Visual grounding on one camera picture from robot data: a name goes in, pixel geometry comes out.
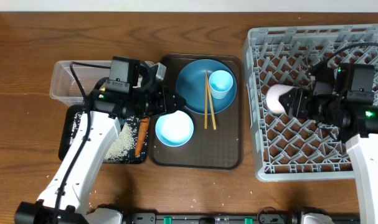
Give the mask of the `pink cup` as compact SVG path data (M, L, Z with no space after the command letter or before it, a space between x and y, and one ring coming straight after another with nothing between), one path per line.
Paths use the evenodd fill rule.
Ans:
M293 88L293 86L280 84L271 86L267 91L265 98L268 109L274 114L286 113L283 105L279 102L279 97L285 93L288 93Z

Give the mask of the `light blue bowl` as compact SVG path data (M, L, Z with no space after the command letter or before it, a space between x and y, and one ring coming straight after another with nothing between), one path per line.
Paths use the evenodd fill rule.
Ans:
M169 147L179 147L187 143L194 133L194 123L191 117L176 111L158 118L155 125L159 141Z

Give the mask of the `orange carrot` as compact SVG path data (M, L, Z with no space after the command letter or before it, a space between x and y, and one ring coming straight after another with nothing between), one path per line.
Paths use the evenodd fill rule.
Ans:
M136 157L138 157L141 153L144 140L146 139L146 135L148 132L148 127L149 127L149 118L143 118L140 122L139 130L138 130L138 138L137 138L136 147L135 147Z

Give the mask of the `light blue cup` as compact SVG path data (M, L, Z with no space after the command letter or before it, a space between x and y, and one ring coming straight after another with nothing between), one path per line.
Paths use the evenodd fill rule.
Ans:
M209 77L211 95L216 99L225 98L233 84L232 75L224 70L217 70Z

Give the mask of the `white rice heap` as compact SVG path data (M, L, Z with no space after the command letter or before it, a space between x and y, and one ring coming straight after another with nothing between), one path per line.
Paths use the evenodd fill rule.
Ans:
M74 137L77 134L80 124L82 112L76 112L73 115L68 115L69 121L66 121L67 132L63 133L62 141L60 143L59 158L62 160L73 143ZM117 139L110 146L104 162L105 163L119 163L129 164L133 163L135 156L135 147L138 137L140 119L134 116L126 118L123 122L121 133Z

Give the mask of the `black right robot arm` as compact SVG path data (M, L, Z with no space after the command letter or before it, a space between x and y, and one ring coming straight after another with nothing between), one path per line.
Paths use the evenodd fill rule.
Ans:
M273 85L267 91L272 113L312 119L339 128L356 180L361 223L378 223L378 106L373 104L372 65L342 63L333 70L313 67L313 90Z

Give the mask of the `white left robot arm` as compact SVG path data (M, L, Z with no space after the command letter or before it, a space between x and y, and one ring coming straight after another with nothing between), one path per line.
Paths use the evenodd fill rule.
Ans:
M15 223L123 223L123 212L98 208L88 199L103 160L122 130L122 120L157 118L183 108L186 101L162 84L166 67L114 56L108 78L83 96L77 133L57 173L35 203L21 202Z

